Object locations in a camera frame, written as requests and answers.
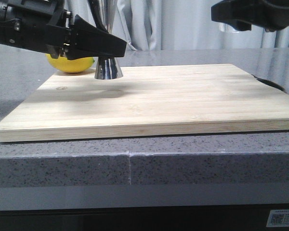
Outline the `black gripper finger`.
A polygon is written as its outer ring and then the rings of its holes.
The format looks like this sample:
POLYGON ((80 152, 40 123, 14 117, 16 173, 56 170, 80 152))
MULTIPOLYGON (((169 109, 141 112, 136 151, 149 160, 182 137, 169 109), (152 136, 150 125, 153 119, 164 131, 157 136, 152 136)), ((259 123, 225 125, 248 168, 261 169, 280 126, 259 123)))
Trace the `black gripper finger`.
POLYGON ((238 31, 279 31, 289 26, 289 0, 223 0, 211 7, 211 20, 238 31))

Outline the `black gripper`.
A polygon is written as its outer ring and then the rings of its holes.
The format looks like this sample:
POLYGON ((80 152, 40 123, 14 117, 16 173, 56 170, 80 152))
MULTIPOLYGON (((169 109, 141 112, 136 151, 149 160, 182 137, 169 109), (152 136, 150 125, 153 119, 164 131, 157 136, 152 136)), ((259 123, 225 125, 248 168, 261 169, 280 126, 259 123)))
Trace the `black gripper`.
POLYGON ((0 44, 75 60, 105 54, 102 45, 110 36, 115 57, 124 57, 126 41, 107 34, 107 1, 88 5, 96 27, 76 15, 70 35, 73 14, 63 0, 0 0, 0 44))

